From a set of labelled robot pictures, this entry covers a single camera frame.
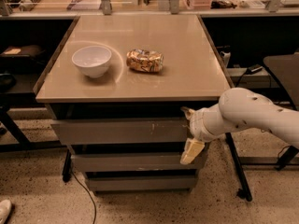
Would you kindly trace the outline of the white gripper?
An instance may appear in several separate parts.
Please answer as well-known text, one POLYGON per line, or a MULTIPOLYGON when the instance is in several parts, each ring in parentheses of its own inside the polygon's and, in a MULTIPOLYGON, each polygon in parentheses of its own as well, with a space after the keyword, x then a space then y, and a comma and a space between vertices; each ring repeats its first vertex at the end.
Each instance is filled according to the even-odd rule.
POLYGON ((187 165, 193 162, 203 151, 205 148, 204 142, 211 142, 224 134, 224 120, 217 106, 199 110, 183 106, 180 110, 189 121, 190 132, 194 137, 186 140, 184 151, 180 158, 180 163, 187 165))

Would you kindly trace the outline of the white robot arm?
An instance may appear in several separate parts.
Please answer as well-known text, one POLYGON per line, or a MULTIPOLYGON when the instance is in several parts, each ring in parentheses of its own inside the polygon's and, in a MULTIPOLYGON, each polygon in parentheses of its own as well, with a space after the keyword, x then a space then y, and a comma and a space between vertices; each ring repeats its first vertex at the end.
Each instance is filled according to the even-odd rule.
POLYGON ((181 164, 190 164, 204 149, 205 143, 224 133, 257 128, 299 148, 299 112, 275 105, 267 97, 244 88, 225 91, 209 107, 193 110, 182 107, 192 138, 188 138, 181 164))

